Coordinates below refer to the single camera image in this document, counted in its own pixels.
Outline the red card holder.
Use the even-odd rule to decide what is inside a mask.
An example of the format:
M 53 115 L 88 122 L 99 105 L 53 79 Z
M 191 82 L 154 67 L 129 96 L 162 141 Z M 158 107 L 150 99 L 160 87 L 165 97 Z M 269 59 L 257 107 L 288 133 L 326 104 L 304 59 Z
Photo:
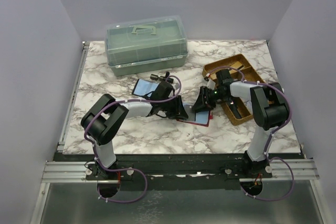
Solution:
M 177 119 L 178 122 L 208 127 L 212 118 L 210 111 L 192 112 L 192 105 L 184 103 L 183 107 L 188 115 L 187 120 Z

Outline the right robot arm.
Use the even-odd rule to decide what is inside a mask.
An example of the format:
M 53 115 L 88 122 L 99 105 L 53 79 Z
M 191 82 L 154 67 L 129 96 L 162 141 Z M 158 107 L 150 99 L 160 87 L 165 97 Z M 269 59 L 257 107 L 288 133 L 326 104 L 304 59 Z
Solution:
M 281 85 L 247 81 L 243 74 L 240 80 L 234 80 L 228 68 L 216 70 L 217 85 L 200 87 L 192 111 L 211 111 L 220 102 L 232 102 L 234 98 L 250 101 L 257 127 L 244 152 L 241 169 L 246 175 L 262 173 L 269 164 L 268 151 L 274 134 L 291 120 L 290 106 Z

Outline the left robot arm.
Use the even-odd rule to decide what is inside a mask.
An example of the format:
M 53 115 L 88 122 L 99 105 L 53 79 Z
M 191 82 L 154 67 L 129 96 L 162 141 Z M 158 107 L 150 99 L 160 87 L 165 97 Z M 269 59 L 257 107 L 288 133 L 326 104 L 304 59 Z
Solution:
M 164 118 L 188 119 L 179 90 L 167 81 L 155 84 L 139 80 L 132 94 L 136 98 L 124 100 L 104 94 L 81 119 L 84 138 L 91 143 L 94 161 L 101 170 L 108 171 L 117 161 L 112 140 L 125 119 L 145 118 L 160 112 L 165 114 Z

